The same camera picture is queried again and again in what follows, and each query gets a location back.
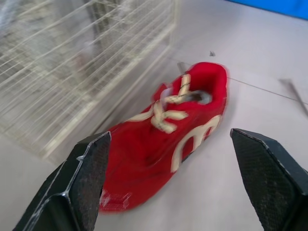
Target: red sneaker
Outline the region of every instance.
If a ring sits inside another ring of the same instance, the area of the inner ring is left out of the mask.
[[[100,211],[129,210],[156,194],[218,126],[226,85],[224,67],[198,63],[162,85],[141,114],[111,128]]]

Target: shoelace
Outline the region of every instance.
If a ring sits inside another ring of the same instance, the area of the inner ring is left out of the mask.
[[[191,76],[189,74],[183,75],[181,88],[179,90],[178,95],[165,97],[164,98],[165,102],[176,103],[176,104],[182,103],[185,100],[185,96],[190,93],[189,92],[190,82],[191,82]],[[185,111],[176,111],[176,110],[164,111],[161,101],[158,100],[153,104],[153,106],[150,108],[148,112],[138,114],[129,119],[128,121],[138,122],[152,117],[151,123],[154,127],[159,129],[160,131],[170,134],[177,129],[177,126],[175,124],[166,122],[165,119],[170,118],[174,120],[182,120],[187,116],[188,114]]]

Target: metal grid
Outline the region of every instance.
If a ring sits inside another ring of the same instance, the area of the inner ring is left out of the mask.
[[[21,1],[0,41],[1,132],[48,153],[171,33],[175,1]]]

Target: textured gripper pad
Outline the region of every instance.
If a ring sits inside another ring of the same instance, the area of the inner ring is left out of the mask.
[[[233,129],[231,137],[243,183],[265,231],[293,231],[304,216],[308,175],[275,140]]]
[[[110,133],[87,137],[43,183],[15,231],[92,231],[108,162]]]

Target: blue wall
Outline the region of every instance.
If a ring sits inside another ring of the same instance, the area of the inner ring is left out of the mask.
[[[308,0],[230,0],[264,10],[308,19]]]

